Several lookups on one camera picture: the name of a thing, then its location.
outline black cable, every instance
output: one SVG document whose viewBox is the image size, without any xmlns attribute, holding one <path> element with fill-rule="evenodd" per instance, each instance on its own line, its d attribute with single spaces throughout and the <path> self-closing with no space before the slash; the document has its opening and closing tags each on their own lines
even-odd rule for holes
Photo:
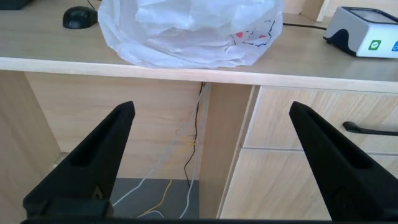
<svg viewBox="0 0 398 224">
<path fill-rule="evenodd" d="M 94 6 L 91 4 L 90 0 L 87 0 L 88 4 L 95 10 Z"/>
<path fill-rule="evenodd" d="M 202 82 L 200 84 L 199 96 L 200 96 L 201 91 L 203 90 L 204 86 L 205 86 L 205 83 Z M 200 100 L 198 100 L 197 112 L 196 112 L 196 115 L 195 115 L 195 135 L 193 136 L 193 143 L 194 143 L 193 144 L 193 152 L 192 152 L 191 156 L 189 157 L 189 160 L 184 165 L 184 173 L 185 173 L 185 177 L 187 178 L 188 187 L 191 187 L 191 184 L 189 183 L 189 178 L 188 178 L 188 174 L 187 174 L 187 165 L 191 161 L 191 159 L 192 159 L 192 157 L 193 157 L 193 155 L 195 154 L 195 151 L 196 151 L 196 144 L 197 144 L 197 137 L 198 137 L 197 121 L 198 121 L 199 102 L 200 102 Z"/>
<path fill-rule="evenodd" d="M 314 28 L 314 29 L 326 30 L 325 27 L 318 27 L 318 26 L 311 26 L 311 25 L 303 25 L 303 24 L 289 24 L 289 23 L 286 23 L 286 22 L 284 22 L 284 26 L 307 27 L 307 28 Z"/>
</svg>

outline blue button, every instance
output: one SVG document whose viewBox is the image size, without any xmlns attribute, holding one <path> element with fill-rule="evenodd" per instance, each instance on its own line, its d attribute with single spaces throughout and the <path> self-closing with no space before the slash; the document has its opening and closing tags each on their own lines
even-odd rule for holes
<svg viewBox="0 0 398 224">
<path fill-rule="evenodd" d="M 396 44 L 392 47 L 392 51 L 398 51 L 398 41 Z"/>
</svg>

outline wooden desk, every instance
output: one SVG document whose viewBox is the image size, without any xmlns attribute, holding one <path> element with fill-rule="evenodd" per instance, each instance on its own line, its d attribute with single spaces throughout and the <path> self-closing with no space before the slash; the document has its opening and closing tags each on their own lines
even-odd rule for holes
<svg viewBox="0 0 398 224">
<path fill-rule="evenodd" d="M 287 116 L 293 100 L 340 129 L 346 119 L 369 128 L 398 125 L 397 61 L 346 55 L 327 45 L 320 30 L 285 27 L 251 67 L 150 69 L 121 60 L 98 25 L 64 29 L 63 12 L 81 3 L 37 0 L 23 11 L 0 13 L 5 222 L 21 220 L 24 195 L 127 100 L 134 101 L 136 118 L 118 176 L 143 178 L 189 120 L 200 82 L 209 83 L 206 128 L 198 142 L 202 217 L 328 218 Z M 285 20 L 312 23 L 292 14 Z M 190 123 L 183 135 L 192 134 Z M 395 137 L 344 134 L 398 174 Z M 151 178 L 184 179 L 182 167 L 192 153 L 180 152 L 184 145 L 171 147 Z"/>
</svg>

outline cabinet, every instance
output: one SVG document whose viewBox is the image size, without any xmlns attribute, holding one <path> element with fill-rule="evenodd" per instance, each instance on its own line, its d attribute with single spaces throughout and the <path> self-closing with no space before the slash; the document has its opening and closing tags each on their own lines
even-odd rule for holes
<svg viewBox="0 0 398 224">
<path fill-rule="evenodd" d="M 301 149 L 289 117 L 293 101 L 303 103 L 366 152 L 398 152 L 397 136 L 354 134 L 342 124 L 383 131 L 398 131 L 398 96 L 353 91 L 262 87 L 257 98 L 244 147 Z"/>
<path fill-rule="evenodd" d="M 398 157 L 372 156 L 396 177 Z M 221 218 L 329 220 L 303 152 L 242 149 Z"/>
</svg>

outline white cable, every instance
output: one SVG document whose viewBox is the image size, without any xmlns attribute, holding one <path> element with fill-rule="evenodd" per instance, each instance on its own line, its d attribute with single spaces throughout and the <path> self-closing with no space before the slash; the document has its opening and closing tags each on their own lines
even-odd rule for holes
<svg viewBox="0 0 398 224">
<path fill-rule="evenodd" d="M 194 114 L 195 114 L 195 112 L 196 112 L 196 110 L 197 110 L 196 105 L 199 103 L 200 98 L 201 98 L 201 95 L 202 95 L 203 92 L 204 92 L 204 91 L 202 91 L 202 92 L 199 94 L 198 100 L 197 100 L 197 102 L 195 103 L 195 109 L 193 109 L 190 119 L 189 119 L 187 122 L 185 122 L 184 125 L 180 128 L 180 130 L 178 131 L 177 135 L 173 138 L 172 142 L 171 142 L 168 146 L 165 147 L 165 149 L 163 150 L 162 156 L 160 157 L 159 161 L 157 161 L 157 163 L 156 163 L 156 165 L 154 166 L 154 168 L 141 180 L 141 182 L 139 182 L 139 184 L 138 184 L 137 187 L 134 187 L 134 188 L 131 189 L 129 192 L 127 192 L 125 195 L 123 195 L 119 200 L 117 200 L 115 203 L 113 203 L 112 206 L 117 205 L 117 204 L 118 204 L 121 200 L 123 200 L 125 197 L 127 197 L 127 196 L 128 196 L 129 194 L 131 194 L 133 191 L 137 190 L 137 189 L 142 185 L 142 183 L 146 180 L 146 178 L 148 178 L 148 177 L 152 174 L 152 172 L 158 167 L 158 165 L 160 164 L 160 162 L 162 162 L 162 159 L 163 159 L 165 153 L 166 153 L 167 151 L 169 151 L 169 149 L 170 149 L 171 146 L 174 144 L 174 142 L 178 139 L 178 137 L 180 136 L 181 132 L 184 130 L 184 128 L 186 127 L 186 125 L 187 125 L 187 124 L 189 123 L 189 121 L 193 118 L 193 116 L 194 116 Z"/>
<path fill-rule="evenodd" d="M 146 216 L 146 215 L 148 215 L 148 214 L 151 214 L 151 213 L 158 213 L 162 218 L 164 218 L 164 215 L 162 214 L 162 212 L 160 212 L 160 211 L 158 211 L 158 210 L 152 210 L 152 211 L 150 211 L 150 212 L 147 212 L 147 213 L 145 213 L 145 214 L 142 214 L 142 215 L 137 216 L 137 218 L 144 217 L 144 216 Z"/>
<path fill-rule="evenodd" d="M 203 128 L 205 127 L 205 113 L 206 113 L 206 109 L 205 109 L 205 107 L 207 106 L 207 97 L 205 96 L 205 99 L 204 99 L 204 101 L 203 101 L 203 112 L 202 112 L 202 126 L 201 126 L 201 129 L 203 130 Z M 188 207 L 189 207 L 189 198 L 190 198 L 190 194 L 191 194 L 191 189 L 192 189 L 192 186 L 193 186 L 193 181 L 195 180 L 195 176 L 196 176 L 196 173 L 197 173 L 197 162 L 198 162 L 198 155 L 199 155 L 200 153 L 199 152 L 197 152 L 197 154 L 195 155 L 195 164 L 193 165 L 193 173 L 192 173 L 192 180 L 191 180 L 191 186 L 189 186 L 189 189 L 188 189 L 188 194 L 187 194 L 187 205 L 185 206 L 185 209 L 184 209 L 184 211 L 182 212 L 182 214 L 180 215 L 180 217 L 179 218 L 182 218 L 184 215 L 185 215 L 185 213 L 187 212 L 187 210 L 188 210 Z"/>
</svg>

